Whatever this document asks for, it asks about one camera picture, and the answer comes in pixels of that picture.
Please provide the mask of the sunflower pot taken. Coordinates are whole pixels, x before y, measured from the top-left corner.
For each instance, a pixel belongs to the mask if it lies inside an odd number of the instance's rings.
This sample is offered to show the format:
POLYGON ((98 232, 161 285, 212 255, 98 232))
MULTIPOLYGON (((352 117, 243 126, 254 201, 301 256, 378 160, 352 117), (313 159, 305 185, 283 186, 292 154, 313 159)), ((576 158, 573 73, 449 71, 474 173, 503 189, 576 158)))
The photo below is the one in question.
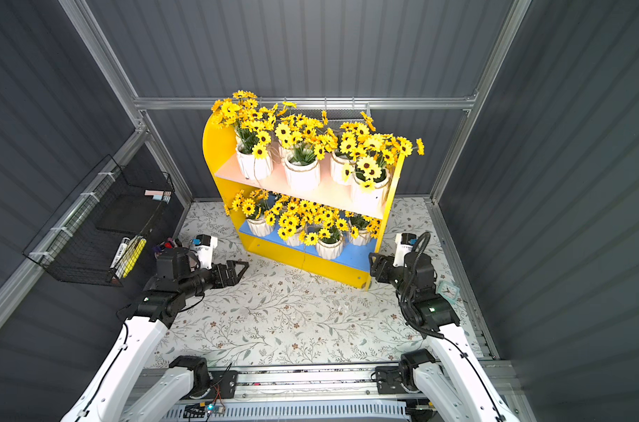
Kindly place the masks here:
POLYGON ((356 162, 369 156, 366 141, 375 131, 373 119, 361 112, 361 121, 344 121, 328 124, 327 134, 331 137, 330 172, 332 179, 343 186, 351 184, 351 174, 356 162))
POLYGON ((292 190, 309 192, 321 184, 321 161, 331 153, 328 124, 325 110, 319 119, 291 114, 277 124, 277 140, 287 151, 282 157, 284 174, 292 190))

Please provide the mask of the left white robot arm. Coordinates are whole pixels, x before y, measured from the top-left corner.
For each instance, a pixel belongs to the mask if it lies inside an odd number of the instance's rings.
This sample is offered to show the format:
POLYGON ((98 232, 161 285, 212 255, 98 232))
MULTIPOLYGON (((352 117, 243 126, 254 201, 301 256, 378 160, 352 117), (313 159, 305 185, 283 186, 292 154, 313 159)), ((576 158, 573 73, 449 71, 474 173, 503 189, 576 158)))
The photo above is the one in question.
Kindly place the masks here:
POLYGON ((212 289, 236 286, 249 263, 211 261, 210 246, 177 247, 157 258, 157 272, 142 294, 122 309, 122 329, 108 356, 64 421, 159 421, 184 397, 209 392, 214 381, 204 358, 176 358, 150 390, 132 406, 129 395, 145 362, 175 319, 187 310, 187 300, 205 297, 212 289))

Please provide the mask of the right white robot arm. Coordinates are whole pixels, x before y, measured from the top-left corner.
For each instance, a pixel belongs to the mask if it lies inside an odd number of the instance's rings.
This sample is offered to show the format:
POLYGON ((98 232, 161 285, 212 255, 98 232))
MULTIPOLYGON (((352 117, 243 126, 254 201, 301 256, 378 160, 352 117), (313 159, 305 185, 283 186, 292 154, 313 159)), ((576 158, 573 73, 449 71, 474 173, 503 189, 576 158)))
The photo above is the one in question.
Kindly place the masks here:
POLYGON ((419 391, 444 421, 517 421, 472 352, 460 318, 437 293, 430 256, 412 251, 395 258, 369 255, 370 274, 395 287, 406 325, 421 334, 421 348, 400 358, 404 389, 419 391))

